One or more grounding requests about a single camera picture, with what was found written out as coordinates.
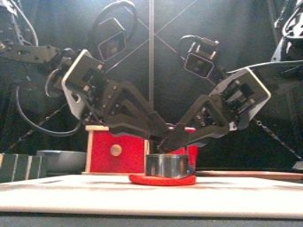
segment white surface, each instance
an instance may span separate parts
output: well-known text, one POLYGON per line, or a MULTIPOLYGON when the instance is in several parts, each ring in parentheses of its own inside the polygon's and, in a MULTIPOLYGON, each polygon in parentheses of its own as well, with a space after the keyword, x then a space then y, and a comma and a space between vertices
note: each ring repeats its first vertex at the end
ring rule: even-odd
POLYGON ((0 184, 0 211, 303 219, 303 184, 198 177, 197 185, 158 187, 127 176, 56 176, 0 184))

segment metal pole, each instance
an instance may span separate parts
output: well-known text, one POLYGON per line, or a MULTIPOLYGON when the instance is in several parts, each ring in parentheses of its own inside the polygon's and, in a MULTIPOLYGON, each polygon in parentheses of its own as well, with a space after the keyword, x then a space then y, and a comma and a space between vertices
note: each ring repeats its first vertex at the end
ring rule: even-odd
POLYGON ((155 83, 155 76, 154 76, 154 47, 155 47, 155 24, 154 24, 154 10, 155 10, 155 2, 150 0, 150 104, 154 108, 154 83, 155 83))

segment wire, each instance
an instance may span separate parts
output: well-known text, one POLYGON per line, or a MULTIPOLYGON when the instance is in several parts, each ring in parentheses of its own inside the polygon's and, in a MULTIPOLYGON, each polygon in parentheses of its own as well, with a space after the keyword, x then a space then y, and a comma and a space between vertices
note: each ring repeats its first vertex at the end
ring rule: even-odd
POLYGON ((193 40, 194 42, 199 42, 202 40, 202 37, 198 35, 186 35, 182 37, 181 41, 179 41, 179 45, 178 45, 178 55, 182 58, 182 60, 185 60, 183 54, 182 54, 182 47, 183 44, 187 40, 193 40))
POLYGON ((66 131, 66 132, 58 132, 58 131, 51 131, 47 130, 44 128, 42 128, 40 126, 38 126, 26 116, 24 112, 23 112, 23 108, 20 105, 20 98, 19 98, 19 90, 20 87, 16 86, 16 110, 20 113, 22 118, 26 120, 26 122, 40 132, 46 133, 47 135, 52 136, 52 137, 68 137, 72 136, 80 129, 82 126, 82 121, 78 123, 76 128, 74 128, 71 131, 66 131))
POLYGON ((23 17, 23 19, 24 19, 24 21, 26 21, 26 23, 27 23, 27 25, 28 25, 28 28, 30 28, 31 33, 32 33, 32 36, 34 36, 34 45, 35 45, 35 46, 39 46, 36 31, 35 31, 35 29, 34 29, 34 27, 32 27, 32 24, 31 24, 30 20, 27 19, 26 14, 24 14, 23 11, 20 10, 19 6, 16 5, 16 2, 15 2, 14 0, 11 0, 11 3, 12 3, 12 5, 15 6, 18 12, 20 13, 20 15, 22 15, 22 17, 23 17))
POLYGON ((265 63, 261 63, 261 64, 255 64, 253 66, 249 66, 249 67, 242 67, 234 71, 230 71, 230 72, 226 72, 227 74, 234 74, 237 73, 238 71, 241 71, 242 69, 245 68, 259 68, 259 67, 297 67, 299 65, 303 64, 303 60, 293 60, 293 61, 278 61, 278 62, 265 62, 265 63))
POLYGON ((99 27, 99 24, 100 24, 102 20, 104 19, 106 15, 120 7, 127 7, 132 11, 134 24, 132 24, 131 33, 127 36, 127 41, 131 39, 131 37, 135 33, 135 30, 136 30, 136 27, 138 27, 138 12, 136 12, 135 4, 130 1, 119 1, 119 2, 115 2, 106 6, 106 8, 102 10, 102 12, 95 20, 95 23, 92 25, 91 34, 94 33, 95 29, 99 27))
POLYGON ((290 22, 293 21, 293 19, 298 16, 298 13, 301 11, 301 7, 297 8, 295 12, 293 13, 293 15, 290 16, 287 22, 286 22, 286 25, 283 26, 283 29, 282 29, 282 35, 287 38, 287 39, 302 39, 302 36, 299 37, 295 37, 295 36, 291 36, 289 35, 290 33, 287 32, 287 28, 289 28, 289 25, 290 25, 290 22))

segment black background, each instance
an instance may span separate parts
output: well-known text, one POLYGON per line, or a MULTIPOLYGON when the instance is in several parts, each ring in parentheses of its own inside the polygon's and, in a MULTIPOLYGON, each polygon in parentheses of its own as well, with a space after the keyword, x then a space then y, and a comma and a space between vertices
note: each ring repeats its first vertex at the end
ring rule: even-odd
MULTIPOLYGON (((64 49, 84 49, 88 31, 108 0, 26 0, 22 1, 39 38, 39 45, 51 44, 64 49)), ((107 64, 110 77, 128 80, 148 99, 150 88, 150 1, 134 0, 139 13, 139 29, 127 50, 107 64)), ((283 1, 275 1, 279 14, 283 1)), ((155 1, 155 83, 154 107, 167 122, 176 123, 193 102, 209 94, 218 81, 202 79, 189 73, 181 65, 176 54, 178 43, 185 35, 199 35, 219 41, 218 65, 226 71, 271 60, 277 44, 267 1, 263 0, 156 0, 155 1)), ((126 9, 115 10, 108 17, 116 17, 126 30, 131 29, 132 17, 126 9)), ((23 90, 22 103, 28 116, 42 121, 64 103, 64 99, 46 97, 39 74, 15 64, 2 63, 2 150, 31 130, 20 119, 14 105, 12 77, 42 80, 31 91, 23 90)), ((302 84, 294 89, 274 93, 257 118, 278 134, 281 139, 302 154, 302 84)), ((66 108, 46 123, 52 130, 75 127, 75 119, 66 108)), ((87 151, 88 134, 84 127, 72 137, 50 137, 35 132, 11 153, 35 154, 40 149, 87 151)), ((247 129, 231 132, 211 140, 201 148, 201 168, 291 168, 297 157, 251 122, 247 129)))

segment black cable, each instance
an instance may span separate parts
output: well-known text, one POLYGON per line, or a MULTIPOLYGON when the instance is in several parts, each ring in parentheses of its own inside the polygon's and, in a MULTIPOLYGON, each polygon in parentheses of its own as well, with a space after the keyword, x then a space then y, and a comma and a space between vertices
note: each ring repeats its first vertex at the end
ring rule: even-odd
POLYGON ((24 119, 24 121, 40 132, 46 133, 47 135, 52 136, 52 137, 70 137, 72 136, 80 129, 82 126, 82 121, 78 123, 76 128, 74 128, 71 131, 66 131, 66 132, 58 132, 58 131, 51 131, 47 130, 44 128, 42 128, 39 125, 36 125, 26 116, 24 112, 23 112, 23 108, 20 105, 20 99, 19 99, 19 90, 20 87, 16 86, 16 110, 22 116, 22 118, 24 119))
POLYGON ((265 63, 261 63, 261 64, 255 64, 253 66, 249 66, 249 67, 242 67, 242 68, 239 68, 234 71, 226 72, 226 73, 234 74, 245 68, 255 69, 255 68, 261 68, 261 67, 297 67, 299 65, 303 65, 303 60, 265 62, 265 63))
POLYGON ((131 9, 131 12, 132 12, 132 18, 134 18, 132 23, 134 24, 132 24, 131 32, 127 36, 127 41, 131 39, 131 37, 135 33, 135 30, 136 30, 136 27, 138 27, 138 11, 136 11, 135 4, 130 1, 119 1, 119 2, 115 2, 106 6, 106 8, 102 10, 102 12, 95 20, 95 23, 92 25, 91 32, 90 32, 91 34, 94 34, 94 31, 98 28, 98 26, 99 26, 100 22, 103 21, 104 17, 107 16, 107 14, 120 7, 127 7, 128 9, 131 9))
POLYGON ((185 42, 189 40, 193 42, 199 42, 199 41, 202 41, 202 37, 198 35, 186 35, 182 37, 179 44, 178 44, 178 55, 182 58, 182 60, 183 60, 182 48, 183 48, 185 42))

